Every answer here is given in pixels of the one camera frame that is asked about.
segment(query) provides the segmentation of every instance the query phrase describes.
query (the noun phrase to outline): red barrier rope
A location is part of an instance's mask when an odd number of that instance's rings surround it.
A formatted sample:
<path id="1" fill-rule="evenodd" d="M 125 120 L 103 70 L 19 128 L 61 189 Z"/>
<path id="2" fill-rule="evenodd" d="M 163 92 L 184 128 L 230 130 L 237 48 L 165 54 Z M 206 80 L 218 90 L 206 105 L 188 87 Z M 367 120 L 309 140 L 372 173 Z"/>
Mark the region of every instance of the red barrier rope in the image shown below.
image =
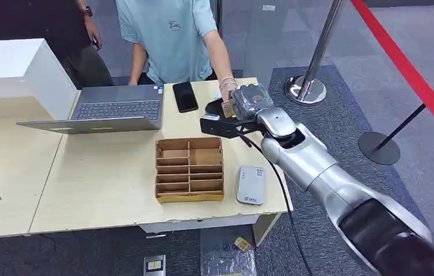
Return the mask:
<path id="1" fill-rule="evenodd" d="M 418 97 L 425 106 L 434 115 L 434 91 L 426 83 L 424 78 L 419 74 L 415 67 L 410 63 L 402 50 L 396 45 L 395 41 L 388 35 L 386 30 L 381 26 L 373 13 L 369 10 L 363 0 L 351 0 L 357 12 L 361 15 L 364 22 L 376 37 L 390 60 L 400 71 L 403 78 L 408 82 L 411 88 L 417 93 Z"/>

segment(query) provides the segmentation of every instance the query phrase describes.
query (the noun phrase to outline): logo on power bank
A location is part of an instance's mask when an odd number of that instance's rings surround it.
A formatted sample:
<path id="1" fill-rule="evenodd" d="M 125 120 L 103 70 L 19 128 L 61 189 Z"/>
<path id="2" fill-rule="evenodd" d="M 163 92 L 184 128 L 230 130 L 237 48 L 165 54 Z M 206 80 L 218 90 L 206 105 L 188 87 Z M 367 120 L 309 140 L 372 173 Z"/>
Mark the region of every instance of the logo on power bank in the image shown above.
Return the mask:
<path id="1" fill-rule="evenodd" d="M 257 201 L 255 198 L 249 198 L 249 197 L 245 197 L 244 200 L 245 201 L 252 201 L 252 202 L 256 202 Z"/>

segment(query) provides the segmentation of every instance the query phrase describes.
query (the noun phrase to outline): silver robotic arm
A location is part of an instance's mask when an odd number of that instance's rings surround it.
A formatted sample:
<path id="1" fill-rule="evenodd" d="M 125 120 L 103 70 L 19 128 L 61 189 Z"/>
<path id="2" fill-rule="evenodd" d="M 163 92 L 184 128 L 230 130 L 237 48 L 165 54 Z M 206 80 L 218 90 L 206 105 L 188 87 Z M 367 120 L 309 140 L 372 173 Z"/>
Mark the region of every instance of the silver robotic arm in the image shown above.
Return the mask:
<path id="1" fill-rule="evenodd" d="M 342 247 L 370 274 L 434 275 L 429 229 L 392 198 L 344 171 L 303 124 L 293 122 L 261 86 L 233 94 L 237 122 L 202 118 L 202 131 L 236 137 L 236 127 L 261 131 L 261 149 L 272 163 L 320 204 Z"/>

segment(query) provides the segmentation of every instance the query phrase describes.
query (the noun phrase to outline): white box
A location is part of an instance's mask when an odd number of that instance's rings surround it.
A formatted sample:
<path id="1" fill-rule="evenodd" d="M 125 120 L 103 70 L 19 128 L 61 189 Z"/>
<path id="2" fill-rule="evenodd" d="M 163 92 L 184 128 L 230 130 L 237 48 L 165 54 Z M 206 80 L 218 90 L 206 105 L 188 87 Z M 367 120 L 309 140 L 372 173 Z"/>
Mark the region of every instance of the white box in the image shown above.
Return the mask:
<path id="1" fill-rule="evenodd" d="M 44 39 L 0 41 L 0 98 L 31 95 L 53 119 L 66 120 L 76 93 Z"/>

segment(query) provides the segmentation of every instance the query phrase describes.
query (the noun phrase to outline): wristwatch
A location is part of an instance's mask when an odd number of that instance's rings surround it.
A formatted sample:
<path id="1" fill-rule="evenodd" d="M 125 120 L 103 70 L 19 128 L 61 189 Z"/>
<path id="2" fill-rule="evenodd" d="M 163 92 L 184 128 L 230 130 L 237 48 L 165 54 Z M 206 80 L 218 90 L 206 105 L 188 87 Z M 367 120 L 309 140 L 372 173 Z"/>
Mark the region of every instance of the wristwatch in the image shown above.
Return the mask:
<path id="1" fill-rule="evenodd" d="M 92 11 L 92 9 L 90 8 L 90 6 L 86 6 L 86 7 L 85 7 L 84 16 L 89 16 L 89 17 L 92 17 L 92 16 L 93 16 L 93 11 Z"/>

